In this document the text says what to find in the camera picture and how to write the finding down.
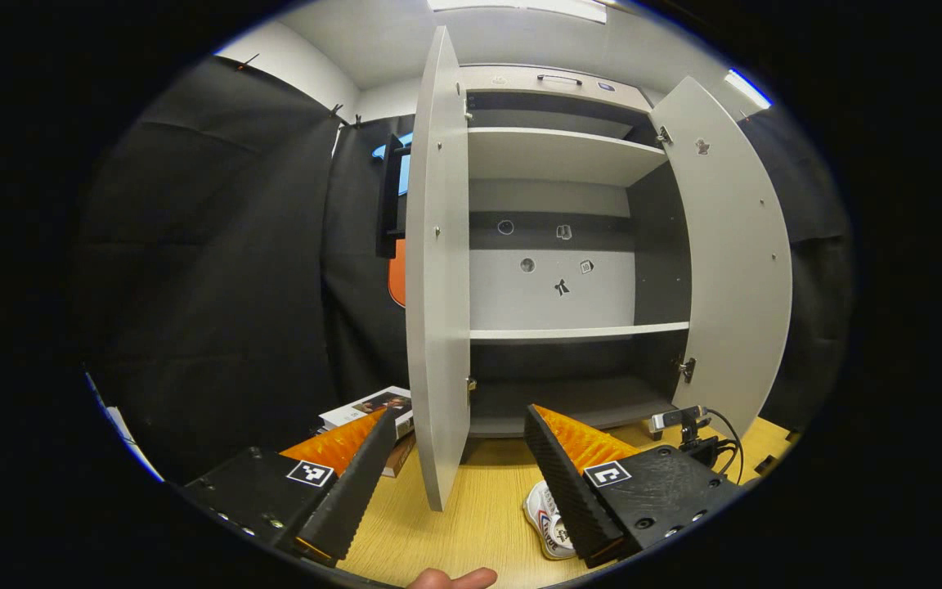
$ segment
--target ceiling light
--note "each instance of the ceiling light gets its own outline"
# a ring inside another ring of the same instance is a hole
[[[533,11],[561,12],[605,24],[605,6],[595,0],[427,0],[433,11],[453,8],[530,8]]]
[[[765,97],[765,94],[760,92],[758,88],[752,85],[751,82],[748,82],[742,75],[738,74],[736,70],[730,70],[728,74],[725,75],[725,81],[733,85],[733,88],[740,90],[744,93],[744,96],[751,98],[752,103],[755,103],[759,108],[770,108],[773,103],[770,103],[769,98]]]

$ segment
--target ceiling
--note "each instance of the ceiling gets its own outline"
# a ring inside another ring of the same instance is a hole
[[[661,93],[692,75],[726,109],[747,110],[751,104],[722,82],[729,70],[725,60],[659,16],[610,8],[603,25],[518,8],[433,12],[427,0],[318,0],[277,20],[325,53],[362,90],[418,78],[434,27],[445,25],[460,63],[582,70]]]

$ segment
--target metal handle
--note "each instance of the metal handle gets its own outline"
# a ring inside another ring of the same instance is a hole
[[[410,148],[403,146],[395,134],[384,148],[384,180],[380,183],[380,199],[377,202],[377,256],[395,258],[395,242],[405,238],[399,230],[399,180],[402,175],[402,156]]]
[[[568,78],[568,77],[565,77],[565,75],[552,75],[552,74],[539,74],[539,75],[537,75],[537,79],[539,79],[540,81],[543,81],[544,78],[571,79],[573,82],[576,82],[576,85],[577,85],[577,86],[583,86],[583,85],[584,85],[584,83],[581,82],[579,79],[576,79],[576,78]]]

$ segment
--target cable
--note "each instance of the cable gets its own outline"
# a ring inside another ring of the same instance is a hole
[[[732,450],[733,455],[729,456],[729,462],[726,462],[725,466],[722,466],[722,470],[718,470],[718,474],[725,474],[725,471],[729,470],[729,467],[733,464],[733,460],[736,460],[736,450],[737,450],[736,443],[733,443],[732,447],[729,447],[729,445],[723,445],[723,447],[719,447],[718,452],[715,452],[715,458],[718,458],[719,456],[721,456],[722,452],[725,452],[726,450]]]
[[[730,431],[730,432],[733,432],[733,439],[736,440],[737,448],[740,448],[740,452],[739,452],[739,454],[740,454],[740,474],[737,474],[737,477],[736,477],[736,484],[740,484],[740,479],[743,478],[743,443],[740,443],[740,436],[737,436],[737,435],[736,435],[736,430],[733,429],[733,424],[730,424],[730,423],[729,423],[729,419],[726,419],[724,415],[722,415],[721,413],[718,413],[718,411],[715,411],[714,409],[711,409],[710,407],[707,408],[707,411],[708,411],[709,413],[714,413],[715,415],[717,415],[719,419],[721,419],[722,421],[725,422],[725,425],[728,426],[729,431]],[[722,467],[722,471],[721,471],[721,473],[719,473],[719,474],[725,474],[725,469],[728,469],[728,468],[729,468],[729,465],[732,465],[734,458],[736,458],[736,456],[729,456],[729,464],[728,464],[728,465],[725,465],[725,467]]]

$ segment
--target table surface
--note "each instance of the table surface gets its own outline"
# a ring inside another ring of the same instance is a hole
[[[643,450],[681,443],[676,429],[665,431],[664,438],[654,442],[644,422],[608,432]],[[759,476],[755,466],[767,456],[784,454],[790,445],[787,433],[760,417],[755,419],[742,436],[741,483]],[[710,426],[700,429],[702,438],[713,435],[723,437]],[[715,470],[728,455],[722,455]],[[380,479],[348,558],[340,560],[338,568],[404,587],[427,567],[457,577],[487,566],[500,575],[495,587],[504,589],[546,587],[602,568],[588,570],[580,559],[543,556],[537,533],[521,511],[530,489],[543,480],[524,440],[470,439],[466,456],[445,511],[437,512],[427,506],[419,453],[414,448],[397,478]],[[729,467],[729,477],[735,477],[738,470],[739,459]]]

